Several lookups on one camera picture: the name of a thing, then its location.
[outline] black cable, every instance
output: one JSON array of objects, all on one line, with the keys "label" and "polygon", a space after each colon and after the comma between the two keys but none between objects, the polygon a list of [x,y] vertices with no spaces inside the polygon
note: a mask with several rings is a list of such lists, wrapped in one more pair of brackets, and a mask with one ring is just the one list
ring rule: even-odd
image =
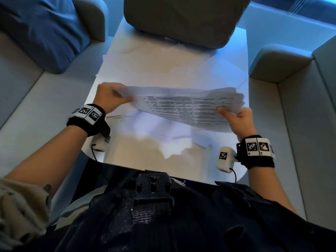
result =
[{"label": "black cable", "polygon": [[237,175],[236,175],[236,172],[235,172],[232,168],[230,168],[230,170],[233,171],[233,173],[234,173],[234,182],[237,183]]},{"label": "black cable", "polygon": [[[93,151],[93,146],[95,146],[95,145],[96,145],[96,144],[91,144],[91,151],[92,151],[92,154],[93,154],[94,159],[95,159],[96,161],[98,161],[97,158],[96,158],[95,152]],[[108,182],[108,184],[109,184],[110,181],[109,181],[109,179],[105,176],[105,174],[103,173],[103,170],[101,171],[100,174],[107,180],[107,182]]]}]

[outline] sofa armrest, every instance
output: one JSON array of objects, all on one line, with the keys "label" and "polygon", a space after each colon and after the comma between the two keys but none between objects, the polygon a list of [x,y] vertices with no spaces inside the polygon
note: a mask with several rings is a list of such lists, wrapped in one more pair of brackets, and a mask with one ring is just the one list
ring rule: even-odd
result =
[{"label": "sofa armrest", "polygon": [[91,39],[104,42],[107,39],[109,12],[103,0],[72,0],[78,16],[88,30]]},{"label": "sofa armrest", "polygon": [[313,60],[309,51],[280,44],[264,46],[249,68],[250,77],[280,83]]}]

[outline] wristband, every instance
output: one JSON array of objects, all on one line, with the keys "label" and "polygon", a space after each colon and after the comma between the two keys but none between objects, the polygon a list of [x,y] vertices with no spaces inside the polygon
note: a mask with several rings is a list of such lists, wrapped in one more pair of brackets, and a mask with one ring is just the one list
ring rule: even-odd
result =
[{"label": "wristband", "polygon": [[66,126],[75,125],[87,133],[87,137],[101,133],[110,139],[110,127],[105,121],[105,111],[96,104],[86,104],[72,112]]},{"label": "wristband", "polygon": [[237,144],[237,159],[248,170],[255,166],[275,167],[270,141],[260,135],[246,137]]}]

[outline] blue cushion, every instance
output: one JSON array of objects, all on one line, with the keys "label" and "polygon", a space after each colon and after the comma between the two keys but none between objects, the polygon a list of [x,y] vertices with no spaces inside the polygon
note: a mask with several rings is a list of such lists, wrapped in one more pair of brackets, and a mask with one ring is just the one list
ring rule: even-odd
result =
[{"label": "blue cushion", "polygon": [[71,0],[0,0],[0,27],[51,73],[64,72],[90,44]]}]

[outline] sleeve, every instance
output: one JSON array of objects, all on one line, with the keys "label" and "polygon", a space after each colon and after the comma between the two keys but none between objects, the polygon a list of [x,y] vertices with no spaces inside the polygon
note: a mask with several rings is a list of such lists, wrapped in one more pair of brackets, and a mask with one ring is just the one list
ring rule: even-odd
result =
[{"label": "sleeve", "polygon": [[12,250],[45,234],[50,187],[0,178],[0,251]]}]

